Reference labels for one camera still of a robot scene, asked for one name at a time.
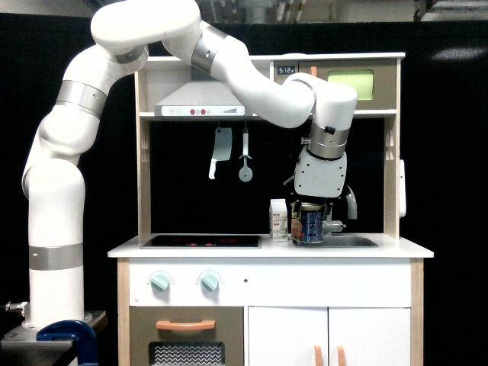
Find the clock display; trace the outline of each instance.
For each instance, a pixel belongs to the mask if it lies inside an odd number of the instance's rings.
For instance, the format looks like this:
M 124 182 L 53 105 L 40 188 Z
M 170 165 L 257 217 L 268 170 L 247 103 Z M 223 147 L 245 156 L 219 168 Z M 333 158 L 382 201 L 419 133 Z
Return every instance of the clock display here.
M 291 75 L 295 73 L 295 66 L 279 66 L 278 75 Z

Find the green microwave screen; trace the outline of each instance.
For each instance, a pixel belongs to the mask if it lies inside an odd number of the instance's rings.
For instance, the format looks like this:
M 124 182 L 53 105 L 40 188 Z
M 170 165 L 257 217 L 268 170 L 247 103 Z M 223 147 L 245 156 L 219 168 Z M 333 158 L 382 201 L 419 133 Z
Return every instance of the green microwave screen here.
M 329 71 L 328 81 L 350 85 L 356 89 L 359 101 L 373 99 L 373 70 Z

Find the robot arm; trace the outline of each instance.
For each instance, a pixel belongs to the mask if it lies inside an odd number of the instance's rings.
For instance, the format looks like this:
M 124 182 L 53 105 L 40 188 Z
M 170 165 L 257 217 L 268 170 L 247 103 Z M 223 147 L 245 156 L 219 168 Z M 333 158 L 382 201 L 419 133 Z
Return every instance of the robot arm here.
M 194 0 L 126 0 L 102 8 L 91 25 L 97 45 L 80 53 L 66 70 L 56 105 L 34 137 L 22 178 L 29 197 L 34 327 L 84 317 L 85 185 L 76 165 L 95 141 L 111 86 L 144 66 L 147 43 L 161 40 L 171 54 L 228 85 L 242 104 L 273 124 L 297 127 L 313 113 L 310 145 L 295 173 L 298 193 L 303 189 L 308 195 L 337 197 L 345 176 L 342 163 L 357 98 L 354 89 L 300 73 L 282 86 L 272 82 L 254 68 L 242 42 L 201 21 Z M 313 177 L 304 174 L 307 169 L 315 172 Z M 329 173 L 342 177 L 331 185 Z M 327 189 L 311 191 L 309 182 L 316 181 Z

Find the oven knob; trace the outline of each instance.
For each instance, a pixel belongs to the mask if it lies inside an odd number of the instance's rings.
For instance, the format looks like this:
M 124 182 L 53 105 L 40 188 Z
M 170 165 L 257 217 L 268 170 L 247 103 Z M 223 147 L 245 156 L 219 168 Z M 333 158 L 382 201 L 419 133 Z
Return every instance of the oven knob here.
M 205 291 L 215 291 L 219 287 L 219 275 L 214 271 L 205 271 L 200 275 L 199 282 Z
M 157 271 L 151 275 L 149 282 L 154 291 L 164 291 L 168 288 L 171 278 L 168 273 Z

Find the cabinet door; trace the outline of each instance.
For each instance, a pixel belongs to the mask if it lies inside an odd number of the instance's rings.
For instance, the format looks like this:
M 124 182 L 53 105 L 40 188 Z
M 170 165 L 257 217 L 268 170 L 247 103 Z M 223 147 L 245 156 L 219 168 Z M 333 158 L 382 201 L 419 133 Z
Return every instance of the cabinet door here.
M 410 309 L 329 308 L 329 364 L 410 366 Z
M 249 366 L 327 366 L 327 309 L 249 307 Z

